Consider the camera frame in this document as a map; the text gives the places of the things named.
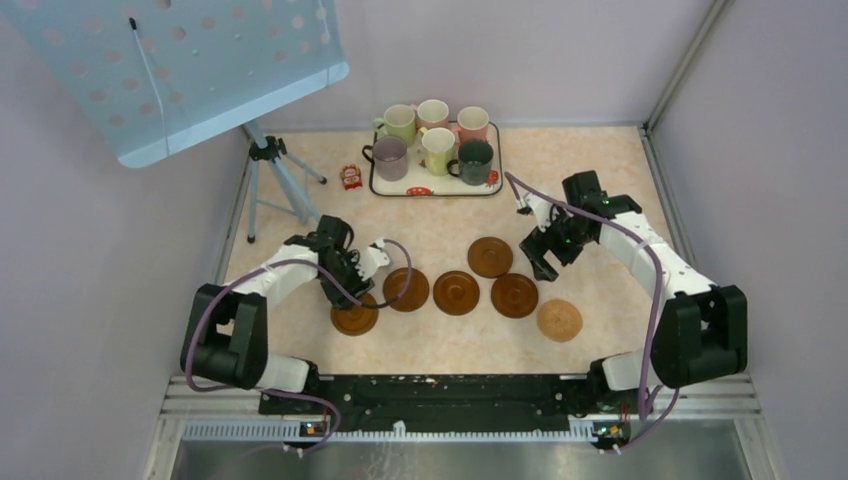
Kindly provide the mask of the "woven rattan coaster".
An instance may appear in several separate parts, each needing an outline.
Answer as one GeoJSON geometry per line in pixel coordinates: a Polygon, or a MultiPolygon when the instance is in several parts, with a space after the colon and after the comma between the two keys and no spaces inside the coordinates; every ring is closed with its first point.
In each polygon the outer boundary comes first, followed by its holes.
{"type": "Polygon", "coordinates": [[[552,299],[542,304],[537,313],[536,324],[543,336],[559,343],[576,338],[584,326],[577,307],[563,299],[552,299]]]}

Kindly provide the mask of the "purple mug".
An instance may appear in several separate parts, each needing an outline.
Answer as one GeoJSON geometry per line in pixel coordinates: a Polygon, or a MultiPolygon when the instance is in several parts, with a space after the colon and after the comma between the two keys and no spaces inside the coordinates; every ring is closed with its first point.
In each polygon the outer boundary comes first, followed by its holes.
{"type": "Polygon", "coordinates": [[[373,166],[378,177],[388,182],[403,179],[408,173],[408,146],[397,136],[378,138],[362,148],[363,157],[373,166]]]}

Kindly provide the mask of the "strawberry enamel tray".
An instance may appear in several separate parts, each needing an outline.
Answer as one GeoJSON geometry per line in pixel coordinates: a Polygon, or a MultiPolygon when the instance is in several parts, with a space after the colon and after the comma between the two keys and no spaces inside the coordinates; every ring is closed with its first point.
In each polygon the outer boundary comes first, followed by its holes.
{"type": "Polygon", "coordinates": [[[490,175],[487,180],[476,186],[465,184],[461,179],[451,176],[434,176],[422,163],[426,159],[425,149],[421,144],[422,134],[416,135],[415,142],[407,149],[407,174],[396,181],[387,181],[381,178],[373,163],[370,161],[370,148],[373,144],[363,147],[363,157],[369,167],[368,185],[370,190],[378,196],[387,198],[401,198],[409,196],[429,197],[490,197],[502,190],[503,167],[500,154],[501,135],[497,125],[490,122],[487,131],[487,142],[492,146],[494,157],[491,164],[490,175]]]}

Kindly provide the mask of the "dark green mug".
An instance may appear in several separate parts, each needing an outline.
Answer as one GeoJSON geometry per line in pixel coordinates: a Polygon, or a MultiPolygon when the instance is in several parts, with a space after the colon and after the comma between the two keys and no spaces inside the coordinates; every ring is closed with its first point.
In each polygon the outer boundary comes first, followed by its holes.
{"type": "Polygon", "coordinates": [[[448,174],[469,186],[483,185],[491,171],[494,149],[484,140],[470,140],[460,145],[457,158],[447,164],[448,174]]]}

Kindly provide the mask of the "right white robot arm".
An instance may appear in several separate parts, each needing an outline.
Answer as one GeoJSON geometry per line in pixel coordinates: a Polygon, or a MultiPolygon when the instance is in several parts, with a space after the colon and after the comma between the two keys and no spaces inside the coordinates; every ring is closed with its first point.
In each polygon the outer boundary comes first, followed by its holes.
{"type": "Polygon", "coordinates": [[[595,243],[651,297],[643,347],[592,363],[586,397],[594,409],[612,412],[633,391],[638,414],[646,418],[662,387],[678,390],[747,368],[745,294],[692,267],[656,232],[631,196],[609,195],[593,170],[565,178],[563,200],[512,174],[506,180],[518,214],[536,223],[520,243],[536,280],[553,282],[559,276],[547,255],[567,266],[595,243]]]}

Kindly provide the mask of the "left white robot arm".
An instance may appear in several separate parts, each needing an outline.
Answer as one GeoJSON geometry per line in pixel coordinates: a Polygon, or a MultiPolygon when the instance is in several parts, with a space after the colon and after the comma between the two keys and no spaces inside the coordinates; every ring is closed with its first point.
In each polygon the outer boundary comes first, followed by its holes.
{"type": "Polygon", "coordinates": [[[378,239],[364,252],[350,247],[352,227],[332,216],[315,231],[294,235],[244,277],[226,285],[206,283],[196,291],[180,366],[189,377],[215,387],[282,391],[297,413],[319,404],[320,386],[309,379],[307,361],[270,351],[268,315],[299,287],[317,281],[331,306],[346,310],[374,285],[373,276],[390,264],[378,239]]]}

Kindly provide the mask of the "brown wooden coaster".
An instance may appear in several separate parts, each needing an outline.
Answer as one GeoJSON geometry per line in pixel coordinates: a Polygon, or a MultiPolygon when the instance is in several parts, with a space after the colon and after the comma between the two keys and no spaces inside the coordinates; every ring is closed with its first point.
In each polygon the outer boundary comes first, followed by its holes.
{"type": "Polygon", "coordinates": [[[360,336],[374,328],[379,318],[377,309],[353,305],[350,309],[333,308],[330,311],[332,325],[347,336],[360,336]]]}
{"type": "Polygon", "coordinates": [[[471,270],[484,278],[498,278],[507,274],[513,264],[511,247],[497,237],[481,237],[475,240],[467,252],[471,270]]]}
{"type": "Polygon", "coordinates": [[[391,272],[383,283],[383,296],[391,300],[390,308],[402,313],[410,313],[420,309],[428,300],[430,285],[427,277],[419,270],[411,270],[411,278],[407,279],[409,270],[400,268],[391,272]]]}
{"type": "Polygon", "coordinates": [[[433,285],[433,300],[445,314],[461,316],[472,312],[480,299],[478,282],[459,270],[440,275],[433,285]]]}
{"type": "Polygon", "coordinates": [[[507,273],[493,283],[490,298],[499,314],[520,319],[536,309],[539,293],[535,282],[527,276],[507,273]]]}

